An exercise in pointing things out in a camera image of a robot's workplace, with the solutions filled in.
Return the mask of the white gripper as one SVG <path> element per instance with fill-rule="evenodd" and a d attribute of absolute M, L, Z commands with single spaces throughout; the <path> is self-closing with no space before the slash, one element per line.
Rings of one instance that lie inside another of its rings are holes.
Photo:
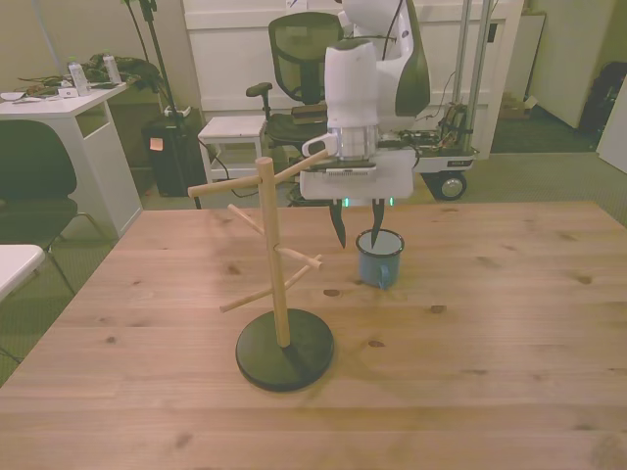
<path fill-rule="evenodd" d="M 331 167 L 324 164 L 300 173 L 301 194 L 308 200 L 332 200 L 329 212 L 337 238 L 346 248 L 343 199 L 373 200 L 371 246 L 376 244 L 389 198 L 407 198 L 413 192 L 414 151 L 383 151 L 360 166 L 357 161 Z"/>

